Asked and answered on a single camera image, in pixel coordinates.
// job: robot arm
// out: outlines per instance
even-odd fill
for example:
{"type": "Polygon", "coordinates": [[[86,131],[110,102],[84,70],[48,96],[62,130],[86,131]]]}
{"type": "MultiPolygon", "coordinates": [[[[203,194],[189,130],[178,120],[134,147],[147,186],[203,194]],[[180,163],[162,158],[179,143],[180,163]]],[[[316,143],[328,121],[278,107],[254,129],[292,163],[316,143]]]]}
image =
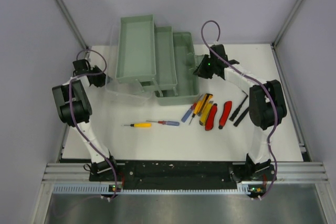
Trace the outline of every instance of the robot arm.
{"type": "Polygon", "coordinates": [[[92,114],[91,104],[86,95],[86,90],[93,84],[96,87],[102,87],[105,84],[106,76],[102,74],[99,76],[85,76],[86,73],[99,73],[101,70],[95,66],[91,68],[87,60],[77,60],[73,62],[75,71],[74,76],[83,75],[76,80],[70,78],[66,83],[53,87],[53,95],[55,99],[55,104],[57,108],[58,115],[62,122],[67,123],[69,126],[75,127],[71,113],[70,113],[70,104],[69,104],[69,83],[72,84],[72,107],[73,112],[76,118],[77,126],[81,132],[88,138],[89,142],[78,132],[76,131],[81,139],[83,140],[85,146],[87,147],[92,163],[92,172],[95,174],[100,174],[105,170],[111,169],[109,164],[106,162],[105,158],[108,158],[113,164],[114,168],[117,167],[116,162],[111,156],[109,150],[104,146],[100,141],[98,141],[92,125],[89,121],[90,115],[92,114]],[[100,155],[96,150],[93,149],[92,145],[98,150],[102,155],[100,155]]]}
{"type": "Polygon", "coordinates": [[[245,75],[248,74],[250,77],[257,79],[266,87],[276,106],[278,124],[280,124],[282,118],[287,115],[281,84],[277,80],[265,81],[258,78],[240,66],[238,61],[228,60],[223,45],[213,45],[211,48],[220,55],[222,59],[226,60],[231,65],[235,64],[235,68],[242,74],[229,68],[227,64],[218,59],[211,51],[209,55],[204,56],[202,62],[194,71],[194,74],[204,79],[211,79],[213,74],[216,74],[222,79],[236,85],[246,94],[249,94],[249,115],[255,128],[252,146],[246,155],[246,169],[243,172],[244,174],[240,176],[240,179],[243,177],[251,177],[253,174],[270,166],[270,154],[267,136],[264,130],[274,125],[275,115],[270,101],[266,99],[266,94],[261,86],[256,85],[253,81],[247,79],[245,75]]]}

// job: red-handled screwdriver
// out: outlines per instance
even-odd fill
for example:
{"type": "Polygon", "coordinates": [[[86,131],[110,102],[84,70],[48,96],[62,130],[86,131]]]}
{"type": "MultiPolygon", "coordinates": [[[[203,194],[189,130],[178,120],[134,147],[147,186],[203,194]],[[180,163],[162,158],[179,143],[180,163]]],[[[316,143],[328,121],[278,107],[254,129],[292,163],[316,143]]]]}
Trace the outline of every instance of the red-handled screwdriver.
{"type": "Polygon", "coordinates": [[[160,124],[170,125],[170,126],[179,126],[180,125],[179,122],[174,122],[174,121],[150,121],[150,120],[146,120],[146,122],[160,123],[160,124]]]}
{"type": "Polygon", "coordinates": [[[216,113],[217,113],[217,103],[212,105],[212,107],[209,111],[208,118],[206,119],[206,122],[205,122],[205,130],[206,131],[210,131],[210,130],[213,129],[216,113]]]}
{"type": "Polygon", "coordinates": [[[224,103],[223,114],[219,119],[218,128],[220,130],[224,127],[224,125],[225,125],[225,123],[226,123],[226,121],[227,121],[227,119],[230,115],[231,108],[232,108],[232,101],[227,101],[226,103],[224,103]]]}

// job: toolbox tray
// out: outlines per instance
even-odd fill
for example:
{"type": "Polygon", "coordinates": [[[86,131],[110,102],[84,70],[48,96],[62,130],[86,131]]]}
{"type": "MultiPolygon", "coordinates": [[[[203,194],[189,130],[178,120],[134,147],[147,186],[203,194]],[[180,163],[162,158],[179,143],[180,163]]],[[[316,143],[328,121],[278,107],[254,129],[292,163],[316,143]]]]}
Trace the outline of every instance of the toolbox tray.
{"type": "Polygon", "coordinates": [[[144,91],[174,90],[177,76],[175,69],[173,29],[171,26],[155,27],[156,81],[142,82],[144,91]]]}
{"type": "Polygon", "coordinates": [[[121,18],[116,78],[119,83],[156,76],[153,15],[121,18]]]}
{"type": "Polygon", "coordinates": [[[177,96],[173,90],[159,92],[155,96],[159,105],[191,104],[199,96],[198,76],[193,75],[196,69],[195,51],[190,33],[173,33],[175,68],[177,76],[177,96]]]}

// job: screwdriver handle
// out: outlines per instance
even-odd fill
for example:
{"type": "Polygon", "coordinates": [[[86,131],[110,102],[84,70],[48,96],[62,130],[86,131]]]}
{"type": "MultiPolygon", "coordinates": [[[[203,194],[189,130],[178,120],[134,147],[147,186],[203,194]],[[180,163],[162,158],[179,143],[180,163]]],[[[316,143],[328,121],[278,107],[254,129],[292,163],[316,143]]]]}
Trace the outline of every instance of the screwdriver handle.
{"type": "Polygon", "coordinates": [[[175,121],[158,121],[158,123],[165,124],[165,125],[170,125],[170,126],[179,126],[179,122],[175,121]]]}
{"type": "Polygon", "coordinates": [[[148,128],[151,127],[152,124],[151,123],[134,123],[131,124],[132,127],[141,127],[141,128],[148,128]]]}
{"type": "Polygon", "coordinates": [[[208,104],[209,100],[213,97],[212,94],[205,94],[204,97],[203,97],[203,100],[201,102],[201,107],[200,107],[200,110],[197,112],[197,115],[201,116],[202,115],[202,112],[204,111],[206,105],[208,104]]]}
{"type": "Polygon", "coordinates": [[[194,109],[196,108],[197,103],[194,103],[190,109],[188,109],[188,111],[184,114],[184,116],[182,117],[181,121],[182,123],[185,123],[187,121],[187,119],[189,118],[189,116],[191,115],[191,113],[193,113],[194,109]]]}
{"type": "Polygon", "coordinates": [[[240,122],[244,119],[244,117],[248,113],[248,109],[249,107],[247,107],[246,110],[244,110],[243,113],[238,117],[237,121],[233,124],[234,127],[237,127],[240,124],[240,122]]]}
{"type": "Polygon", "coordinates": [[[224,108],[223,108],[223,114],[219,119],[219,126],[218,128],[221,130],[225,124],[226,121],[230,115],[231,112],[231,108],[232,108],[232,101],[227,101],[226,103],[224,103],[224,108]]]}
{"type": "Polygon", "coordinates": [[[229,118],[230,121],[233,122],[233,120],[236,118],[236,116],[238,115],[238,113],[240,112],[241,107],[243,106],[244,102],[246,101],[246,99],[248,98],[248,95],[245,96],[245,98],[243,99],[243,101],[240,103],[240,105],[236,108],[236,110],[232,113],[231,117],[229,118]]]}
{"type": "Polygon", "coordinates": [[[205,130],[206,131],[210,131],[213,129],[214,127],[214,120],[215,120],[215,115],[217,113],[217,103],[215,103],[214,105],[212,105],[208,118],[206,119],[205,122],[205,130]]]}
{"type": "Polygon", "coordinates": [[[210,111],[211,107],[212,107],[212,101],[210,101],[210,102],[206,105],[204,111],[202,112],[202,116],[201,116],[201,119],[200,119],[200,121],[199,121],[199,122],[200,122],[199,124],[200,124],[201,126],[204,126],[204,125],[205,125],[206,118],[207,118],[208,115],[209,115],[209,111],[210,111]]]}

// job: transparent plastic container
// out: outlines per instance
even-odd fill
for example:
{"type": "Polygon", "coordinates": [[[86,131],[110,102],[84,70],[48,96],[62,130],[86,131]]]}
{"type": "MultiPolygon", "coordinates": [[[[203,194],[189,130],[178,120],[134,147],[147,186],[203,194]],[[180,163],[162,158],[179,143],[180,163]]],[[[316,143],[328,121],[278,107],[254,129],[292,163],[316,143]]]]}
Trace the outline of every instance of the transparent plastic container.
{"type": "Polygon", "coordinates": [[[153,92],[144,92],[140,83],[119,83],[116,79],[120,20],[113,23],[105,84],[107,96],[111,101],[142,105],[152,96],[153,92]]]}

